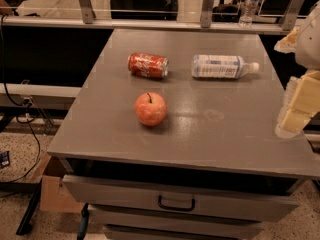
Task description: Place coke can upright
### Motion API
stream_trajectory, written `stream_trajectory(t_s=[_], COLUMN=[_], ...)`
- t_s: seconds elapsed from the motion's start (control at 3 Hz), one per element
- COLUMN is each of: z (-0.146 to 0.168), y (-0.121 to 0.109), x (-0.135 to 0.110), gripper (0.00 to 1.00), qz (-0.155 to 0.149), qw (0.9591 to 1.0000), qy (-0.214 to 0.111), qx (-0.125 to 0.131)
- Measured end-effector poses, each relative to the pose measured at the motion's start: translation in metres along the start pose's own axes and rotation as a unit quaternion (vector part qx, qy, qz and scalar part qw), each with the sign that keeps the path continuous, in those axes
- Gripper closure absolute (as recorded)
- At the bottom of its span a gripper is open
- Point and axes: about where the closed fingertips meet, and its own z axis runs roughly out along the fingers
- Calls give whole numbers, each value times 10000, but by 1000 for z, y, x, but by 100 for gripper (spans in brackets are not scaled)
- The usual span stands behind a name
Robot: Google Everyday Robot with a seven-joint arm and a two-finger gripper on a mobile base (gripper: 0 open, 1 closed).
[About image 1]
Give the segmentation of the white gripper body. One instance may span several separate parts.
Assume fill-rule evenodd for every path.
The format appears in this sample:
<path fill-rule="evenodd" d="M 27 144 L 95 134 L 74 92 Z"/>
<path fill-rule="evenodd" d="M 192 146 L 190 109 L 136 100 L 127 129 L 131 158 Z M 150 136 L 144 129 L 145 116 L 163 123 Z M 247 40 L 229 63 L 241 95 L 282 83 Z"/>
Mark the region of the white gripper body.
<path fill-rule="evenodd" d="M 295 60 L 305 68 L 320 70 L 320 2 L 300 25 Z"/>

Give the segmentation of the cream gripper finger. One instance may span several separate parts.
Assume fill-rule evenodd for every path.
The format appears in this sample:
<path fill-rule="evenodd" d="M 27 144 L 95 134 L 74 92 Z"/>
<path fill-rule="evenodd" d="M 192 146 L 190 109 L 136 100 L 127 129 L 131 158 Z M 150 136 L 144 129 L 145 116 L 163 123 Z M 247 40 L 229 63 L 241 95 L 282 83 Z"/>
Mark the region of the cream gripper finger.
<path fill-rule="evenodd" d="M 299 135 L 310 120 L 320 112 L 320 71 L 308 70 L 300 78 L 287 83 L 275 134 L 283 139 Z"/>
<path fill-rule="evenodd" d="M 296 40 L 297 40 L 298 29 L 294 28 L 288 35 L 279 40 L 274 50 L 280 53 L 294 53 L 296 51 Z"/>

